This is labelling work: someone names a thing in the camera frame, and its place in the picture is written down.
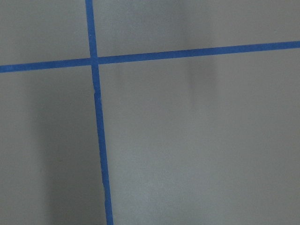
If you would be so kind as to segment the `blue tape strip lengthwise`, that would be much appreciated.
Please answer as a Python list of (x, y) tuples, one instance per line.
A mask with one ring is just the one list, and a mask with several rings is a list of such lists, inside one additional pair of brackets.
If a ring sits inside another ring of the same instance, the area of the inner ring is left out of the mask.
[(86, 8), (86, 17), (87, 17), (92, 82), (94, 88), (94, 102), (95, 102), (95, 110), (96, 110), (96, 124), (97, 124), (97, 135), (98, 135), (98, 144), (99, 144), (100, 168), (101, 168), (101, 175), (102, 175), (102, 184), (104, 187), (105, 218), (106, 218), (106, 223), (108, 225), (113, 225), (114, 224), (113, 210), (112, 210), (112, 203), (111, 203), (109, 171), (108, 171), (108, 162), (107, 162), (107, 153), (106, 153), (105, 128), (104, 128), (104, 118), (103, 118), (103, 110), (102, 110), (100, 73), (99, 73), (99, 63), (98, 63), (93, 1), (86, 0), (85, 8)]

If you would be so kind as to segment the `blue tape strip crosswise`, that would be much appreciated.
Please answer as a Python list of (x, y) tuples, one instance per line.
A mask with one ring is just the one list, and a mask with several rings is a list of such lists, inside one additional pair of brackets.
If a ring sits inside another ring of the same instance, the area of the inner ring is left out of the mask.
[(300, 47), (299, 41), (289, 41), (289, 42), (278, 42), (278, 43), (235, 45), (235, 46), (223, 46), (223, 47), (178, 50), (178, 51), (167, 51), (167, 52), (126, 54), (126, 55), (98, 57), (97, 59), (94, 60), (90, 58), (82, 58), (82, 59), (71, 59), (71, 60), (55, 60), (55, 61), (24, 63), (24, 64), (1, 65), (0, 72), (8, 73), (8, 72), (43, 70), (43, 69), (53, 69), (53, 68), (90, 66), (92, 65), (93, 62), (99, 65), (104, 65), (104, 64), (126, 63), (126, 62), (136, 62), (136, 61), (200, 57), (200, 56), (221, 55), (221, 54), (275, 51), (275, 50), (285, 50), (285, 49), (296, 49), (299, 47)]

